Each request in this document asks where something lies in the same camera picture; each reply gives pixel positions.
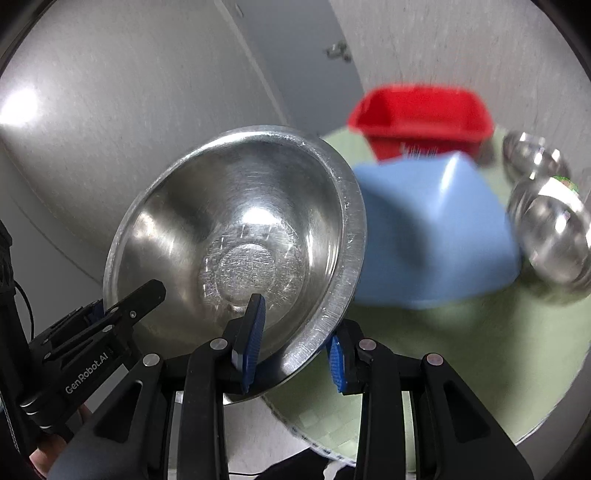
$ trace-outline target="red container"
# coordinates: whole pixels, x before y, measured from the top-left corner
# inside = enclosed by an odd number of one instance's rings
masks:
[[[357,104],[347,124],[363,133],[380,161],[452,150],[476,158],[495,128],[477,94],[434,85],[377,88]]]

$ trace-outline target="cable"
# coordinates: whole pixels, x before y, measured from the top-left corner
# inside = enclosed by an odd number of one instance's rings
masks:
[[[265,472],[258,472],[258,473],[237,473],[237,472],[228,472],[228,475],[236,475],[236,476],[259,476]]]
[[[22,299],[25,301],[25,305],[27,306],[27,310],[29,311],[29,318],[31,319],[31,340],[35,338],[35,320],[33,319],[33,309],[31,308],[31,304],[29,303],[29,299],[27,298],[27,294],[22,289],[22,287],[18,284],[16,280],[14,280],[14,286],[17,290],[21,293]]]

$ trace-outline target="metal bowl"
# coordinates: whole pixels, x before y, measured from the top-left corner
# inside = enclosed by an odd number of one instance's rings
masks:
[[[365,252],[355,176],[328,144],[290,128],[229,131],[178,160],[129,207],[107,259],[106,306],[151,278],[165,302],[136,326],[144,353],[192,352],[267,301],[255,384],[286,379],[345,313]]]
[[[503,140],[503,157],[507,173],[513,181],[521,177],[570,178],[570,170],[559,150],[549,147],[544,137],[525,132],[509,132]]]
[[[570,293],[591,292],[591,215],[576,192],[554,178],[524,178],[508,213],[542,280]]]

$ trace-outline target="round table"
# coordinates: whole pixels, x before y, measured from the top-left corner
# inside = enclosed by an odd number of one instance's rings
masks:
[[[479,159],[480,172],[506,203],[511,184],[504,174],[498,128]],[[375,162],[365,139],[347,129],[326,138],[352,165]],[[428,310],[350,306],[346,317],[364,334],[401,355],[442,354],[520,443],[563,398],[587,355],[591,297],[559,297],[521,275],[513,285],[481,297]],[[353,463],[357,451],[361,396],[343,396],[333,385],[325,354],[265,396],[291,431],[324,455]],[[407,465],[414,469],[408,395],[404,397]]]

